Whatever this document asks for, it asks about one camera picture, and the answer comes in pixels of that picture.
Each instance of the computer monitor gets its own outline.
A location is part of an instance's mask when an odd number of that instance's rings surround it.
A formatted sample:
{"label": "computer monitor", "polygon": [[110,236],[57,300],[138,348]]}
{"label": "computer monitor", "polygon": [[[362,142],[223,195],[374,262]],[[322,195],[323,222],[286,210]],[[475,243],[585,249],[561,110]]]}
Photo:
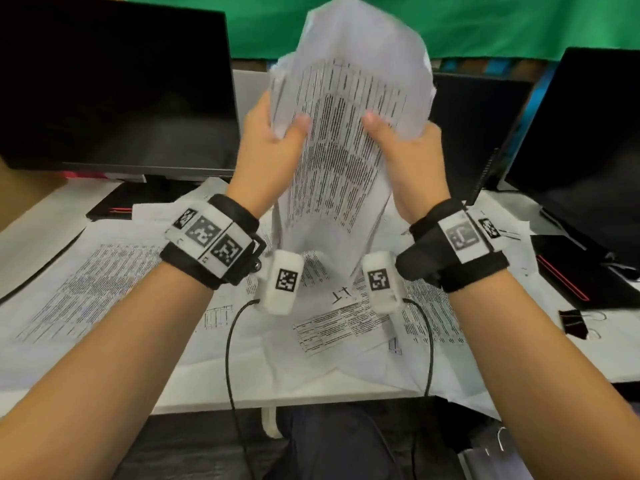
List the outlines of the computer monitor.
{"label": "computer monitor", "polygon": [[489,165],[497,161],[531,93],[532,83],[436,72],[429,117],[442,129],[451,195],[476,200]]}
{"label": "computer monitor", "polygon": [[9,167],[231,175],[238,146],[224,13],[0,0],[0,155]]}
{"label": "computer monitor", "polygon": [[569,48],[506,181],[640,267],[640,51]]}

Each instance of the green backdrop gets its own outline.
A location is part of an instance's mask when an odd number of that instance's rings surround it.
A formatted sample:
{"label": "green backdrop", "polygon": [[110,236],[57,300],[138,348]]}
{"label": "green backdrop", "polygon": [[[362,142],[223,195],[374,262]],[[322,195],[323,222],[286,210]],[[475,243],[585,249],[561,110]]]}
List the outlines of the green backdrop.
{"label": "green backdrop", "polygon": [[[222,10],[231,55],[295,49],[308,10],[329,0],[130,0]],[[431,58],[559,59],[566,47],[640,48],[640,0],[364,0],[418,31]]]}

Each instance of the dark pants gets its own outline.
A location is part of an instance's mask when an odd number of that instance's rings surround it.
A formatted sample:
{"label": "dark pants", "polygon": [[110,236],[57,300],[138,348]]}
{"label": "dark pants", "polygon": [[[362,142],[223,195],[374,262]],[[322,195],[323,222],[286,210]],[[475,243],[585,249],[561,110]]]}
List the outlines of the dark pants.
{"label": "dark pants", "polygon": [[380,430],[349,404],[278,408],[289,439],[264,480],[402,480]]}

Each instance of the monitor screen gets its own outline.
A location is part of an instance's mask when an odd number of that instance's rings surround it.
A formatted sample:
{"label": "monitor screen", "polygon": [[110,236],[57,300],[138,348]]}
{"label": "monitor screen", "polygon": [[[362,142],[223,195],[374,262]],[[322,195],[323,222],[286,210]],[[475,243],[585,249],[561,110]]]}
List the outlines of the monitor screen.
{"label": "monitor screen", "polygon": [[10,167],[228,175],[238,145],[223,13],[0,0],[0,155]]}
{"label": "monitor screen", "polygon": [[438,73],[429,119],[442,129],[451,195],[473,201],[483,173],[514,128],[532,83],[498,77]]}
{"label": "monitor screen", "polygon": [[570,48],[506,180],[640,266],[640,51]]}

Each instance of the wristband tracker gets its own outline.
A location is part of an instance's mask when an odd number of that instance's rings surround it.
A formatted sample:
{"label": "wristband tracker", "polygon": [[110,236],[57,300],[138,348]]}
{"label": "wristband tracker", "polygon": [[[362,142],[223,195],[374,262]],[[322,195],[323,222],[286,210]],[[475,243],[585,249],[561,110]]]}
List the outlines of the wristband tracker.
{"label": "wristband tracker", "polygon": [[225,195],[196,201],[167,229],[160,258],[213,290],[257,271],[265,242],[259,222]]}
{"label": "wristband tracker", "polygon": [[406,280],[423,278],[452,293],[509,266],[492,244],[501,235],[489,218],[476,222],[460,201],[437,204],[409,230],[415,243],[396,259]]}

